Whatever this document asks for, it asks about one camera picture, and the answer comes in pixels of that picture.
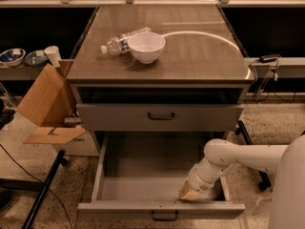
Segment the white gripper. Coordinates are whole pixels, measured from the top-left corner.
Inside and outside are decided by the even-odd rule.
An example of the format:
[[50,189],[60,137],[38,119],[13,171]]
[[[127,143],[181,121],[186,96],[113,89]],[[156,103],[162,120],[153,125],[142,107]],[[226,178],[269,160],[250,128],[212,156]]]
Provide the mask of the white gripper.
[[195,164],[180,187],[179,197],[188,201],[207,197],[221,175],[220,166],[209,162]]

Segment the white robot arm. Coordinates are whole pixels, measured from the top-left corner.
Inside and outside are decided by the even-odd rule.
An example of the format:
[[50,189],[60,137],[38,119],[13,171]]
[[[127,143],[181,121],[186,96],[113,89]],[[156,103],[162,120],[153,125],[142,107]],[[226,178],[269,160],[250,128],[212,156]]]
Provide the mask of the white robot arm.
[[305,135],[288,145],[237,145],[212,139],[182,183],[179,197],[200,198],[237,165],[275,176],[268,229],[305,229]]

